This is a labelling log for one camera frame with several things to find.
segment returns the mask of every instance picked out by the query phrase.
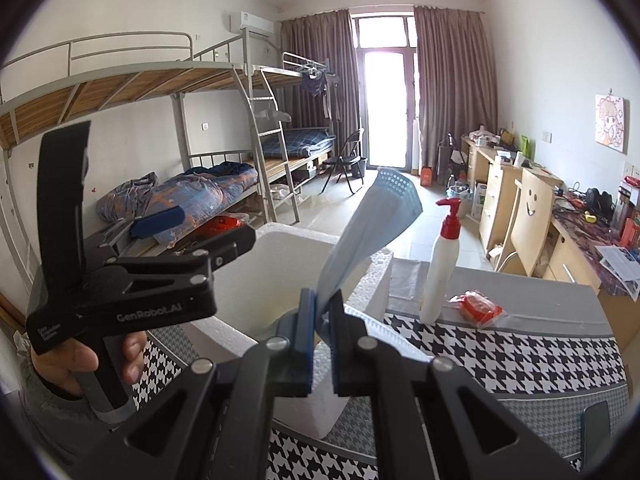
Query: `door frame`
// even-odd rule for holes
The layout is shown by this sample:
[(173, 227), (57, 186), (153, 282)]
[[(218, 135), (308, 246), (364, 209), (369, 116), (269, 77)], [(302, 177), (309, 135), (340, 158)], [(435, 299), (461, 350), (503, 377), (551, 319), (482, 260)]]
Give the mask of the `door frame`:
[(402, 54), (404, 60), (404, 86), (406, 88), (406, 158), (404, 168), (398, 168), (398, 170), (410, 172), (412, 170), (412, 158), (414, 152), (414, 120), (415, 120), (415, 81), (414, 81), (414, 53), (416, 47), (409, 46), (409, 28), (407, 18), (410, 18), (412, 14), (384, 14), (384, 17), (391, 18), (403, 18), (404, 34), (406, 37), (407, 46), (380, 46), (380, 47), (367, 47), (360, 46), (360, 20), (366, 20), (367, 18), (380, 17), (379, 15), (372, 16), (357, 16), (353, 18), (355, 24), (355, 33), (358, 38), (356, 47), (356, 58), (358, 61), (358, 84), (360, 86), (360, 123), (364, 128), (364, 135), (362, 138), (362, 151), (363, 156), (367, 157), (367, 169), (376, 170), (378, 166), (373, 166), (370, 163), (369, 156), (369, 110), (367, 108), (367, 85), (364, 77), (364, 57), (369, 52), (395, 52)]

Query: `curtain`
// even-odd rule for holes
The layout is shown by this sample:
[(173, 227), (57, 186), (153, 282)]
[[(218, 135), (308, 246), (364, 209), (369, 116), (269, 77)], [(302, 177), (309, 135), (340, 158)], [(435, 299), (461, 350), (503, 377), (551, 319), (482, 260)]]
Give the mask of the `curtain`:
[(497, 133), (495, 64), (479, 12), (414, 7), (420, 75), (420, 155), (436, 171), (438, 144), (480, 124)]
[[(283, 52), (291, 52), (319, 62), (329, 62), (338, 76), (337, 91), (332, 91), (332, 119), (339, 149), (347, 136), (360, 127), (358, 65), (353, 47), (351, 16), (346, 9), (303, 16), (282, 22)], [(300, 86), (285, 88), (284, 111), (291, 114), (292, 128), (323, 126), (322, 97), (313, 97)]]

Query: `human hand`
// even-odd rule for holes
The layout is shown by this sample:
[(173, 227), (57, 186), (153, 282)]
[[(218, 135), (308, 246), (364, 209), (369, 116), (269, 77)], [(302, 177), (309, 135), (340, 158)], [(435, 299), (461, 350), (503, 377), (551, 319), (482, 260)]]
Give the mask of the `human hand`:
[[(127, 384), (137, 383), (142, 376), (145, 345), (145, 332), (128, 334), (122, 343), (122, 353), (127, 360), (122, 368), (122, 379)], [(76, 339), (67, 339), (42, 355), (37, 355), (31, 348), (31, 361), (40, 377), (76, 397), (82, 397), (83, 392), (73, 373), (95, 372), (98, 368), (95, 352)]]

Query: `cartoon girl picture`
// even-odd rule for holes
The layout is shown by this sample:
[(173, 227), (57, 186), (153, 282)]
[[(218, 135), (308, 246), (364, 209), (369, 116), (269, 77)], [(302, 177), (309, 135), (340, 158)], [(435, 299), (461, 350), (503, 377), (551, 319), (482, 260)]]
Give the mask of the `cartoon girl picture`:
[(596, 142), (622, 152), (624, 141), (622, 97), (596, 95)]

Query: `drawer handle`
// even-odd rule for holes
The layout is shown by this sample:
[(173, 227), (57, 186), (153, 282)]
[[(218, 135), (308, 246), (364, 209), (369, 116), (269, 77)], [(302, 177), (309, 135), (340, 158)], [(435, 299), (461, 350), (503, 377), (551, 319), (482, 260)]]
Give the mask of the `drawer handle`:
[(562, 268), (564, 269), (564, 272), (566, 272), (566, 275), (569, 277), (569, 279), (571, 280), (572, 283), (575, 283), (575, 279), (571, 274), (571, 271), (569, 270), (569, 267), (566, 266), (566, 264), (562, 264)]

